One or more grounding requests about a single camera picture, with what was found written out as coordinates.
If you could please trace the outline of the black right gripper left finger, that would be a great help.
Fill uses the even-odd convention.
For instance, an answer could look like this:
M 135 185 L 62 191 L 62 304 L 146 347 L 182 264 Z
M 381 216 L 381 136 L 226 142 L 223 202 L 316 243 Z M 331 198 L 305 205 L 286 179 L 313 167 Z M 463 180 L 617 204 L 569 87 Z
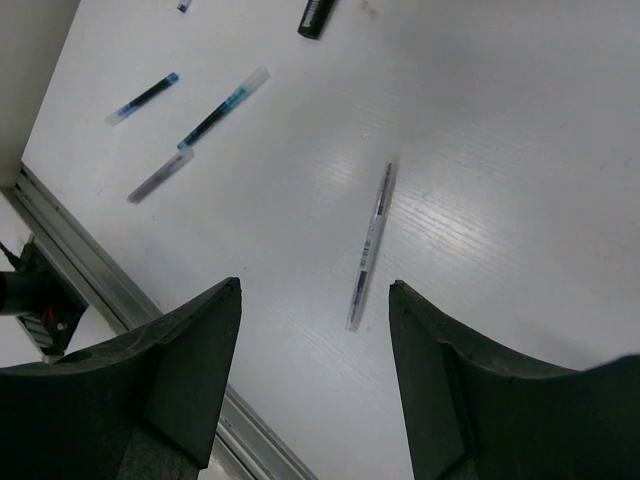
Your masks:
M 194 479 L 208 464 L 241 321 L 227 278 L 52 363 L 1 372 L 5 479 Z

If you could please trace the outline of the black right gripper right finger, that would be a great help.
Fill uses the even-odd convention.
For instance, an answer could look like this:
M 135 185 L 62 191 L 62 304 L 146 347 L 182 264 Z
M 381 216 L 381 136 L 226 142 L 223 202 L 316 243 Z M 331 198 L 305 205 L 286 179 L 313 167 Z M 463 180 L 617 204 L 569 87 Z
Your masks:
M 418 479 L 635 479 L 639 359 L 587 369 L 512 350 L 404 282 L 389 327 Z

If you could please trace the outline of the green capped black highlighter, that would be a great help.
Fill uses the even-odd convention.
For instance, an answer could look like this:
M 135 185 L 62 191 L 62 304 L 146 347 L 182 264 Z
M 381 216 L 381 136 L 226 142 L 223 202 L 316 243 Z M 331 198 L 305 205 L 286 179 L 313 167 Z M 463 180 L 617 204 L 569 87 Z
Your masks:
M 308 0 L 297 33 L 304 38 L 317 40 L 335 3 L 335 0 Z

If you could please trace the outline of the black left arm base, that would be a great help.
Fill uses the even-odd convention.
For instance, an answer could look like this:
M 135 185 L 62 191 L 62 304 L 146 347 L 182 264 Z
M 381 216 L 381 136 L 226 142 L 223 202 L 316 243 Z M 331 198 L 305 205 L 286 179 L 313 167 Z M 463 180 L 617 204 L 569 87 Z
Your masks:
M 35 243 L 20 255 L 1 251 L 13 267 L 1 273 L 1 314 L 17 318 L 44 355 L 62 356 L 88 304 Z

